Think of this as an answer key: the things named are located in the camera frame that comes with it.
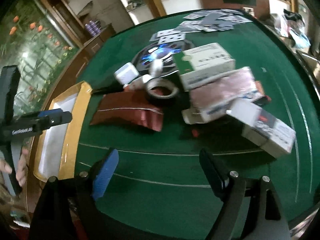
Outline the person's left hand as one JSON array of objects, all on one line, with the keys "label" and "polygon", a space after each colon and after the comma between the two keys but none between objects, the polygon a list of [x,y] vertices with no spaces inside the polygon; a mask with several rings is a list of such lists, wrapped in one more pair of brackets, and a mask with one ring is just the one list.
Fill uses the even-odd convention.
[{"label": "person's left hand", "polygon": [[[19,185],[22,187],[26,182],[26,169],[27,169],[27,162],[26,157],[28,156],[29,151],[22,147],[21,150],[21,156],[17,164],[17,170],[16,170],[16,180],[18,181]],[[11,174],[12,168],[10,165],[4,160],[1,159],[0,162],[0,170],[2,173]]]}]

